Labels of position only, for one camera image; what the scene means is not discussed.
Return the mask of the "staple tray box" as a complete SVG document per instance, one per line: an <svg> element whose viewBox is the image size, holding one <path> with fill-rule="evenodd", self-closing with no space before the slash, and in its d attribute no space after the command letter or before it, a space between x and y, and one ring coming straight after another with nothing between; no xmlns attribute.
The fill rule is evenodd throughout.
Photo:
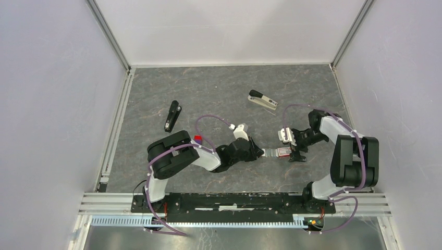
<svg viewBox="0 0 442 250"><path fill-rule="evenodd" d="M272 148L266 148L263 149L263 157L273 157L273 158L278 158L278 150L277 149L272 149Z"/></svg>

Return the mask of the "red white staple box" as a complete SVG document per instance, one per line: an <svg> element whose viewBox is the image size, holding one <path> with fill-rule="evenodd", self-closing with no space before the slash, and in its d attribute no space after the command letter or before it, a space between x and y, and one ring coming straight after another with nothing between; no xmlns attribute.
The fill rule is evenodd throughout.
<svg viewBox="0 0 442 250"><path fill-rule="evenodd" d="M291 147L279 147L275 150L275 154L278 158L289 157L291 153Z"/></svg>

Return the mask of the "black stapler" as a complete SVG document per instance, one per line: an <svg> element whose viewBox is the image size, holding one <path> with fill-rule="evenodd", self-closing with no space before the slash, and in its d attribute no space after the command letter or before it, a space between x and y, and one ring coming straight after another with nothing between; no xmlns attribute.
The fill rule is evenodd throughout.
<svg viewBox="0 0 442 250"><path fill-rule="evenodd" d="M165 132L172 132L181 111L182 107L179 105L179 102L177 100L173 100L170 105L168 116L164 125Z"/></svg>

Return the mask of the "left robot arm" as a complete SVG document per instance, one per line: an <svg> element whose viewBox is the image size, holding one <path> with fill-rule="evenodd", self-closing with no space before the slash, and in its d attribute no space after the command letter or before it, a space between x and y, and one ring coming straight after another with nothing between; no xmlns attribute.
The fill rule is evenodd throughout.
<svg viewBox="0 0 442 250"><path fill-rule="evenodd" d="M215 150L198 144L185 130L169 135L147 147L148 177L144 192L144 206L151 212L163 208L168 179L189 165L221 173L239 162L258 160L265 154L253 138L238 137L229 145Z"/></svg>

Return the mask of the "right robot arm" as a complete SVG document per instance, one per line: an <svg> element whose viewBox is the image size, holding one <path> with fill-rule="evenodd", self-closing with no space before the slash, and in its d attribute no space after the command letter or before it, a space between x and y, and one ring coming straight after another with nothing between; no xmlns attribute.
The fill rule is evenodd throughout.
<svg viewBox="0 0 442 250"><path fill-rule="evenodd" d="M279 139L291 149L290 161L305 161L302 153L318 142L332 142L334 152L329 174L309 183L301 198L302 208L313 213L347 191L372 188L379 179L379 141L349 127L340 116L314 109L308 114L309 128L297 130L283 126Z"/></svg>

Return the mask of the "purple red block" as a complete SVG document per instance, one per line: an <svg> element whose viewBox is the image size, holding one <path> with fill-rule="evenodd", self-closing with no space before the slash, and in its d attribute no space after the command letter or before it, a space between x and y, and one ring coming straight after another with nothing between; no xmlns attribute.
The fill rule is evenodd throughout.
<svg viewBox="0 0 442 250"><path fill-rule="evenodd" d="M203 142L202 137L199 136L199 135L195 135L195 136L194 136L194 140L195 140L195 142L198 143L198 144L202 144L202 142Z"/></svg>

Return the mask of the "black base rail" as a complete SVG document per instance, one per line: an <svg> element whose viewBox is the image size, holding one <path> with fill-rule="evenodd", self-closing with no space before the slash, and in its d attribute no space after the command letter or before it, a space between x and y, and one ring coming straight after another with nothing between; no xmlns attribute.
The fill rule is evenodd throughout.
<svg viewBox="0 0 442 250"><path fill-rule="evenodd" d="M151 211L167 222L292 222L295 214L336 213L334 203L299 193L169 193L151 205L143 194L132 198L132 213Z"/></svg>

